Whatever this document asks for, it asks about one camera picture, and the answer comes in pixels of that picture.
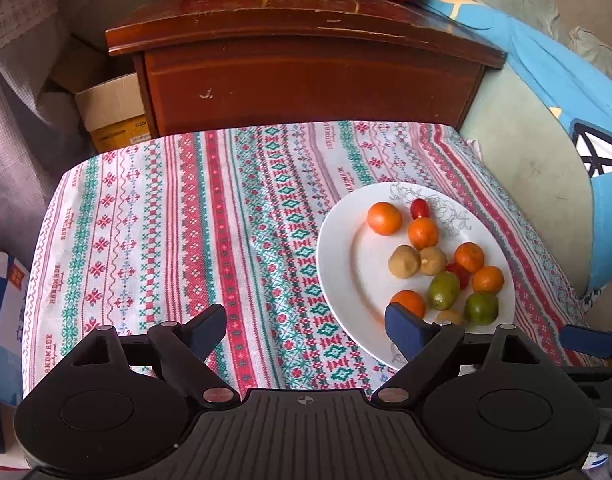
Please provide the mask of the dark wooden cabinet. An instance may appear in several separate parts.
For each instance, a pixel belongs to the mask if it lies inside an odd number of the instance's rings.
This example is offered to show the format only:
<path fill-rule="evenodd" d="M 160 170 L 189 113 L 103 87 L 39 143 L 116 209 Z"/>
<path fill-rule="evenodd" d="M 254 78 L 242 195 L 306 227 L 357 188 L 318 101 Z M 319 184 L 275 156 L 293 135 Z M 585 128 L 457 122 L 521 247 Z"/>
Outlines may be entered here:
<path fill-rule="evenodd" d="M 153 0 L 105 33 L 157 136 L 364 119 L 459 128 L 504 51 L 387 0 Z"/>

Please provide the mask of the patterned tablecloth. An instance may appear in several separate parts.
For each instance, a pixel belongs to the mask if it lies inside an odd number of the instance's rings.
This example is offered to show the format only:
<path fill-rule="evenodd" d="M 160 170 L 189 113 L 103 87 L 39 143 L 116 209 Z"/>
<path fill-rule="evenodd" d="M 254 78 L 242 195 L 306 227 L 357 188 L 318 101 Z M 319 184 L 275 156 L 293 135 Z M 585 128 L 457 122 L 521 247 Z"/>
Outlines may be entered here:
<path fill-rule="evenodd" d="M 335 321 L 316 244 L 341 197 L 390 181 L 472 211 L 509 261 L 515 322 L 558 364 L 588 364 L 558 341 L 584 312 L 570 283 L 455 130 L 318 122 L 166 136 L 67 171 L 30 271 L 24 389 L 100 325 L 142 334 L 211 304 L 228 332 L 208 365 L 238 390 L 378 388 L 391 372 Z"/>

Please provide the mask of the green fruit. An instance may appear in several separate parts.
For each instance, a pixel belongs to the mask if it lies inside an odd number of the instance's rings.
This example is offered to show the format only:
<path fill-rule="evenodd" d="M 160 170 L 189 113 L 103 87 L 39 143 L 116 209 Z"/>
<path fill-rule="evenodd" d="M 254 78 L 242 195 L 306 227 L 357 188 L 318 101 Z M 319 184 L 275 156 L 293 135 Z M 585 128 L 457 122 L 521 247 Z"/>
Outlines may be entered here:
<path fill-rule="evenodd" d="M 428 285 L 428 304 L 439 311 L 450 309 L 460 295 L 460 281 L 456 274 L 442 271 Z"/>
<path fill-rule="evenodd" d="M 474 292 L 466 298 L 464 318 L 474 325 L 489 325 L 499 315 L 498 298 L 490 292 Z"/>

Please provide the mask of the blue cushion cover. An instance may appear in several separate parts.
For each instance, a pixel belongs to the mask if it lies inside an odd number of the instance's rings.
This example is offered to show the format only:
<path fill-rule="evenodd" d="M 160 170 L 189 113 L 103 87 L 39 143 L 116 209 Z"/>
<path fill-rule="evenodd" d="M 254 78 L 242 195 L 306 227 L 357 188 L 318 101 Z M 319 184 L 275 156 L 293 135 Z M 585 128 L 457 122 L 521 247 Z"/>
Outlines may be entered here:
<path fill-rule="evenodd" d="M 568 136 L 592 136 L 612 145 L 612 80 L 517 18 L 473 0 L 418 0 L 507 53 L 524 84 L 548 108 Z M 598 294 L 612 280 L 612 162 L 594 148 L 589 165 L 592 193 L 592 249 L 587 294 Z"/>

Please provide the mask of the green sofa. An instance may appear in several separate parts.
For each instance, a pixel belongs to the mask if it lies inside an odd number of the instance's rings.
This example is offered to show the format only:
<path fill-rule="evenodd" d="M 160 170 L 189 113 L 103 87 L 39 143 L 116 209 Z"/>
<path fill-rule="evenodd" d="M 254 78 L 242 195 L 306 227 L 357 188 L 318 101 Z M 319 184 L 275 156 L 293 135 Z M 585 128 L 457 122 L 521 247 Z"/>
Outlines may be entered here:
<path fill-rule="evenodd" d="M 505 65 L 486 70 L 459 132 L 477 143 L 484 165 L 583 294 L 590 275 L 591 189 L 560 122 Z"/>

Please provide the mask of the blue white milk carton box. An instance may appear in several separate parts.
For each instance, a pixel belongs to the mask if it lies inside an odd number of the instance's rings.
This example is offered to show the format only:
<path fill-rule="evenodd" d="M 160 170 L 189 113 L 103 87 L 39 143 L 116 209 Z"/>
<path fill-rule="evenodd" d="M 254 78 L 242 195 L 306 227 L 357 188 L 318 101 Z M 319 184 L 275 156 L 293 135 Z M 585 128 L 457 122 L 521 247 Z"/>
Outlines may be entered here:
<path fill-rule="evenodd" d="M 0 403 L 23 396 L 22 338 L 29 274 L 17 258 L 0 252 Z"/>

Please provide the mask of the red cherry tomato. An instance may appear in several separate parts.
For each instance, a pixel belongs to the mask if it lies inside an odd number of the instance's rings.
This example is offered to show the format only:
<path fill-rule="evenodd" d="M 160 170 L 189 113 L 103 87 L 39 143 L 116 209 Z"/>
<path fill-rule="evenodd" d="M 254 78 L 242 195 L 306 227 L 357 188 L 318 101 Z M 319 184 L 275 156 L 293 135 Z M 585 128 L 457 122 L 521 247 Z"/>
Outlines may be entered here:
<path fill-rule="evenodd" d="M 471 274 L 463 266 L 460 266 L 460 264 L 456 262 L 448 263 L 446 271 L 455 274 L 459 280 L 461 290 L 468 288 Z"/>
<path fill-rule="evenodd" d="M 423 198 L 416 198 L 410 204 L 410 214 L 413 220 L 430 218 L 431 209 L 426 200 Z"/>

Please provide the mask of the open cardboard box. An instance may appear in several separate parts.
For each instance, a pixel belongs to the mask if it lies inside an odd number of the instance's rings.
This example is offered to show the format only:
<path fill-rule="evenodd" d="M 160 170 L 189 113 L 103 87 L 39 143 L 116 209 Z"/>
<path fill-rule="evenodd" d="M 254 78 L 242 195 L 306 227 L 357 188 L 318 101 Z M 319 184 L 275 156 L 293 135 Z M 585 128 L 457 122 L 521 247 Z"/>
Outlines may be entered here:
<path fill-rule="evenodd" d="M 76 36 L 68 38 L 52 67 L 51 83 L 74 96 L 82 126 L 99 153 L 152 139 L 138 76 L 129 67 Z"/>

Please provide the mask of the orange mandarin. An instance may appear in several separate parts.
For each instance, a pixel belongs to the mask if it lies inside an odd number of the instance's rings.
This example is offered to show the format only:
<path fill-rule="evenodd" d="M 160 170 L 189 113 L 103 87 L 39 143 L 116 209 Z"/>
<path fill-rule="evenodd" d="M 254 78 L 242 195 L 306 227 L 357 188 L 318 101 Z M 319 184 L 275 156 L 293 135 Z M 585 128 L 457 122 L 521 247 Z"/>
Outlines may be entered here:
<path fill-rule="evenodd" d="M 440 238 L 436 223 L 431 218 L 417 218 L 410 222 L 407 230 L 410 243 L 417 250 L 433 247 Z"/>
<path fill-rule="evenodd" d="M 402 227 L 402 214 L 391 203 L 375 203 L 367 212 L 367 223 L 376 234 L 390 236 Z"/>
<path fill-rule="evenodd" d="M 391 298 L 391 304 L 400 304 L 418 318 L 424 318 L 426 305 L 424 298 L 414 290 L 400 290 Z"/>

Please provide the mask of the brown kiwi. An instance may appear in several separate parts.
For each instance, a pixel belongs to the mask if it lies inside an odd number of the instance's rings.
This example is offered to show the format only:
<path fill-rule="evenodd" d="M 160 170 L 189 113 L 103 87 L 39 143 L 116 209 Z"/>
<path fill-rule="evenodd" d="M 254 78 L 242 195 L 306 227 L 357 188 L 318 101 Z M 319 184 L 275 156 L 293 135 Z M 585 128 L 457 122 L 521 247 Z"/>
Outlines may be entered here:
<path fill-rule="evenodd" d="M 388 270 L 395 278 L 411 278 L 420 270 L 419 253 L 409 245 L 400 245 L 387 261 Z"/>
<path fill-rule="evenodd" d="M 435 276 L 447 266 L 447 258 L 444 252 L 436 247 L 425 247 L 419 252 L 420 272 L 426 276 Z"/>

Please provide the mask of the white oval plate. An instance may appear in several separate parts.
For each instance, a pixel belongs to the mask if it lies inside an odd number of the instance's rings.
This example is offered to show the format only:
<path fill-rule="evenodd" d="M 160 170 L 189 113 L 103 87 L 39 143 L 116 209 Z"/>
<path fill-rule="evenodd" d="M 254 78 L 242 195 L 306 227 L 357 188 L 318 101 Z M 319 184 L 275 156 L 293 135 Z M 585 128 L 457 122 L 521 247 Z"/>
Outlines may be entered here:
<path fill-rule="evenodd" d="M 418 184 L 370 184 L 341 198 L 326 214 L 316 249 L 323 297 L 359 348 L 398 370 L 406 360 L 386 333 L 388 303 L 400 292 L 417 294 L 425 322 L 462 320 L 473 288 L 452 292 L 442 274 L 464 243 L 482 248 L 486 266 L 504 278 L 496 318 L 466 323 L 468 333 L 490 335 L 514 320 L 508 259 L 472 211 Z"/>

